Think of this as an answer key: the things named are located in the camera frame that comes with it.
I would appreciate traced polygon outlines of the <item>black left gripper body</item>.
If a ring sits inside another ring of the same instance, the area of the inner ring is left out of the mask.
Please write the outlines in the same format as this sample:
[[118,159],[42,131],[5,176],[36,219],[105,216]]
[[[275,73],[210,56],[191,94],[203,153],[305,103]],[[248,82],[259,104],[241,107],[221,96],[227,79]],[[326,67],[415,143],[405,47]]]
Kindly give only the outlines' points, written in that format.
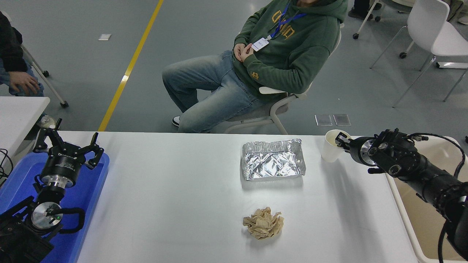
[[42,183],[76,183],[85,161],[84,155],[71,157],[62,153],[53,154],[49,156],[39,178]]

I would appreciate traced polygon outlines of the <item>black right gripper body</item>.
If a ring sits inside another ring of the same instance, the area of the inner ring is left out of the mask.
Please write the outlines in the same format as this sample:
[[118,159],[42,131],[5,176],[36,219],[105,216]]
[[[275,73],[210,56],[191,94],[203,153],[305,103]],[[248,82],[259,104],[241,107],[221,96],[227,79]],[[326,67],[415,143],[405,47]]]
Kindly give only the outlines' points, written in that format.
[[351,158],[357,163],[364,163],[364,160],[361,158],[361,148],[364,144],[364,137],[358,137],[356,139],[349,139],[349,154]]

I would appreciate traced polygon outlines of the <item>person's hand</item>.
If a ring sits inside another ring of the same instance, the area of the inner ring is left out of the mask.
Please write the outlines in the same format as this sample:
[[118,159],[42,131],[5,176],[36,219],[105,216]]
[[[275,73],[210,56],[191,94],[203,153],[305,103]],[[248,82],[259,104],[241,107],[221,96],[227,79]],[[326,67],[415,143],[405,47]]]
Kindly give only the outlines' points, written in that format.
[[8,72],[10,76],[10,88],[15,92],[22,92],[29,96],[31,93],[37,94],[40,91],[38,81],[27,72]]

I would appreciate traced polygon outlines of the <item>person's left hand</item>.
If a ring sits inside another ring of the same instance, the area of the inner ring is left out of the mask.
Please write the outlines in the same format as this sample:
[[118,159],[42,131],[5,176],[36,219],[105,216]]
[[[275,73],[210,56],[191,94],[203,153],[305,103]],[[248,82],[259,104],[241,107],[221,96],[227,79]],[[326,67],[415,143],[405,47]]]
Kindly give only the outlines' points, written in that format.
[[244,62],[246,60],[246,58],[250,55],[253,55],[254,54],[254,50],[252,48],[252,43],[248,44],[247,46],[245,46],[241,51],[240,51],[240,54],[239,54],[239,60],[241,62]]

